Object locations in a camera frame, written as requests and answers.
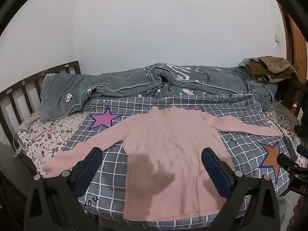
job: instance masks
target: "folded brown garment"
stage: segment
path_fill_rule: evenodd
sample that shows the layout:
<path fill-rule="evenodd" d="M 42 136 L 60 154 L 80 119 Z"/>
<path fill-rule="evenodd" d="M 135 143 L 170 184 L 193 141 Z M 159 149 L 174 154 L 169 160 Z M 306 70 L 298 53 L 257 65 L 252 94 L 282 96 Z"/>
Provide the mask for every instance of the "folded brown garment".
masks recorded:
<path fill-rule="evenodd" d="M 284 79 L 298 79 L 295 68 L 281 57 L 250 58 L 247 66 L 259 82 L 276 83 Z"/>

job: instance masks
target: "folded gray comforter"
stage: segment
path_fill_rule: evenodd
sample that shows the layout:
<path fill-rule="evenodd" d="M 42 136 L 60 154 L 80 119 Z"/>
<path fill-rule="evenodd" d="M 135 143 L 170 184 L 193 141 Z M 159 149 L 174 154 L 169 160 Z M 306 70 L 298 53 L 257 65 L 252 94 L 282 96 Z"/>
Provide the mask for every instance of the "folded gray comforter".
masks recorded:
<path fill-rule="evenodd" d="M 42 89 L 41 122 L 89 110 L 91 98 L 154 97 L 173 95 L 254 94 L 262 110 L 272 107 L 276 84 L 262 84 L 246 67 L 175 66 L 157 63 L 145 68 L 101 75 L 48 74 Z"/>

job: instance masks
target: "headboard rail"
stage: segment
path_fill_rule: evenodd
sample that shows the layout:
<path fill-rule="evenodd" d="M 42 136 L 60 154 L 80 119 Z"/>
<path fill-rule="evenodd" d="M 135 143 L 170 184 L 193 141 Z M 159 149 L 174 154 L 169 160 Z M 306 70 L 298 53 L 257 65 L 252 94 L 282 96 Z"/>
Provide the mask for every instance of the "headboard rail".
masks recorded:
<path fill-rule="evenodd" d="M 14 115 L 17 119 L 17 122 L 18 122 L 18 124 L 21 124 L 22 119 L 21 119 L 20 114 L 17 110 L 16 102 L 15 102 L 14 97 L 13 97 L 13 92 L 15 92 L 19 89 L 22 90 L 24 99 L 26 101 L 27 108 L 29 110 L 29 113 L 32 114 L 35 111 L 35 109 L 32 108 L 32 105 L 30 103 L 30 98 L 29 98 L 28 92 L 26 90 L 26 85 L 34 83 L 37 95 L 39 97 L 39 101 L 41 102 L 41 87 L 40 87 L 40 84 L 39 84 L 39 80 L 43 79 L 46 76 L 46 74 L 60 73 L 62 70 L 65 70 L 69 74 L 70 73 L 70 67 L 74 68 L 75 74 L 81 74 L 78 61 L 73 61 L 73 62 L 69 62 L 69 63 L 66 63 L 66 64 L 61 64 L 61 65 L 58 65 L 56 67 L 52 67 L 50 69 L 46 69 L 46 70 L 43 70 L 43 71 L 38 72 L 36 74 L 33 74 L 33 75 L 15 83 L 15 84 L 13 84 L 12 86 L 8 87 L 4 91 L 0 92 L 0 101 L 2 101 L 6 97 L 8 97 L 10 99 L 10 104 L 12 105 L 13 112 L 14 112 Z M 12 145 L 12 147 L 18 148 L 19 143 L 16 140 L 13 141 L 13 134 L 11 133 L 11 131 L 9 129 L 9 126 L 7 124 L 5 117 L 4 117 L 1 106 L 0 106 L 0 124 L 3 128 L 5 135 L 8 138 L 10 144 Z"/>

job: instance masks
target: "metal screw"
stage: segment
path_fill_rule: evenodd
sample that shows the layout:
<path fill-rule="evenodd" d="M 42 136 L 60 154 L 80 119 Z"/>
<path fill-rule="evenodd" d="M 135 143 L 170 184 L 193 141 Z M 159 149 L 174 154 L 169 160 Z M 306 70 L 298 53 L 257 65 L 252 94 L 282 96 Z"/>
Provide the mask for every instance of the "metal screw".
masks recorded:
<path fill-rule="evenodd" d="M 265 180 L 270 180 L 270 176 L 269 175 L 264 175 L 263 176 Z"/>
<path fill-rule="evenodd" d="M 61 173 L 61 175 L 62 175 L 63 177 L 67 177 L 67 176 L 70 175 L 70 172 L 69 172 L 68 170 L 65 170 L 65 171 L 63 171 L 63 172 Z"/>
<path fill-rule="evenodd" d="M 34 180 L 38 180 L 39 178 L 41 178 L 41 175 L 39 175 L 39 174 L 34 176 Z"/>
<path fill-rule="evenodd" d="M 238 176 L 238 177 L 242 177 L 243 176 L 243 172 L 242 171 L 235 171 L 235 175 Z"/>

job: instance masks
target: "checkered blanket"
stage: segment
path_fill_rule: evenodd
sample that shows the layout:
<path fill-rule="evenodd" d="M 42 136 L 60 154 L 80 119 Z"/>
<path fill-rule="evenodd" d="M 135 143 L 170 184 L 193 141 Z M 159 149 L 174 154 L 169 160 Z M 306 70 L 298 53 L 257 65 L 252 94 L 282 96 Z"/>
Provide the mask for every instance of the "checkered blanket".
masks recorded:
<path fill-rule="evenodd" d="M 88 140 L 91 136 L 103 131 L 105 126 L 91 128 L 94 119 L 91 115 L 103 114 L 107 107 L 112 114 L 123 116 L 114 119 L 119 122 L 134 114 L 147 113 L 152 106 L 159 109 L 169 108 L 172 105 L 189 109 L 201 108 L 214 116 L 235 116 L 247 124 L 268 126 L 261 111 L 260 104 L 254 101 L 252 95 L 211 95 L 203 97 L 170 97 L 155 98 L 118 98 L 111 100 L 93 100 L 91 112 L 86 117 L 80 128 L 71 137 L 63 151 L 72 149 L 78 142 Z M 278 143 L 281 153 L 288 154 L 282 137 L 254 136 L 245 133 L 220 132 L 221 139 L 232 157 L 236 170 L 241 170 L 246 176 L 260 178 L 269 174 L 274 184 L 277 195 L 286 191 L 289 184 L 287 172 L 280 168 L 275 176 L 271 167 L 262 167 L 262 162 L 267 156 L 267 151 L 262 144 L 275 145 Z M 79 198 L 84 210 L 103 218 L 126 223 L 129 226 L 156 228 L 157 230 L 199 228 L 209 226 L 216 214 L 173 221 L 147 221 L 131 222 L 123 219 L 125 178 L 127 171 L 127 155 L 122 142 L 116 143 L 104 151 L 104 160 L 94 176 L 86 194 Z M 244 214 L 250 197 L 246 197 L 239 216 Z"/>

